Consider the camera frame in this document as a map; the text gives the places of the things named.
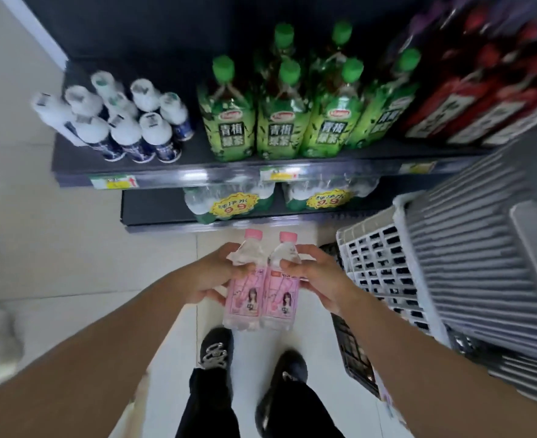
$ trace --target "black shelf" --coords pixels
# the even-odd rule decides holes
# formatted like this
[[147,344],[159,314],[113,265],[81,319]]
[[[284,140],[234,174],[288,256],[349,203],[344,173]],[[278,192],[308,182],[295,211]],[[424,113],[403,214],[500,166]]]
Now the black shelf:
[[267,211],[237,215],[231,220],[216,220],[200,224],[187,208],[182,189],[152,189],[123,191],[121,222],[128,232],[178,230],[188,232],[213,231],[223,227],[244,228],[252,224],[291,225],[301,221],[339,221],[367,218],[392,205],[396,195],[431,189],[448,175],[405,175],[382,177],[378,187],[357,210],[332,208],[331,210],[291,211],[279,185],[275,188],[274,202]]
[[196,134],[183,144],[182,157],[171,165],[158,160],[137,164],[124,158],[105,161],[90,148],[78,148],[56,136],[52,171],[62,187],[92,186],[91,177],[134,175],[141,189],[162,187],[203,186],[213,183],[241,182],[243,178],[261,179],[266,167],[286,169],[298,179],[319,175],[400,175],[409,173],[409,163],[433,163],[433,173],[455,173],[489,153],[478,148],[431,147],[417,142],[385,138],[364,149],[342,150],[330,159],[264,161],[258,155],[232,163],[214,159],[203,128],[196,100],[196,84],[206,77],[211,56],[189,53],[173,58],[137,59],[75,59],[68,62],[64,87],[79,84],[92,89],[90,75],[98,70],[111,72],[117,80],[129,86],[139,77],[153,81],[162,92],[178,93],[190,110]]

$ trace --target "green tea bottle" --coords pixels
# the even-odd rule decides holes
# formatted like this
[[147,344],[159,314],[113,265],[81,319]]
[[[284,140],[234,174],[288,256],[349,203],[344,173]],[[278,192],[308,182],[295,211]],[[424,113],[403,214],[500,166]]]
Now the green tea bottle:
[[269,79],[258,101],[257,150],[265,160],[297,156],[309,122],[311,103],[301,82],[301,66],[292,59],[281,63],[278,79]]
[[347,60],[344,47],[352,36],[352,25],[348,21],[338,21],[333,26],[331,41],[316,52],[309,66],[309,77],[315,86],[323,80],[323,75],[340,69]]
[[255,144],[255,108],[249,85],[234,77],[234,61],[214,58],[214,79],[198,86],[199,109],[212,152],[220,161],[238,161],[252,155]]
[[293,58],[295,46],[293,40],[295,30],[288,23],[279,23],[274,28],[274,42],[271,45],[270,53],[254,54],[255,71],[260,74],[263,83],[270,78],[279,76],[279,68],[284,59]]
[[336,156],[362,112],[359,80],[364,64],[349,58],[317,88],[310,123],[303,137],[301,155],[310,158]]
[[391,72],[374,80],[364,92],[367,104],[346,146],[361,148],[382,138],[414,100],[418,83],[411,83],[411,74],[420,61],[420,52],[404,50]]

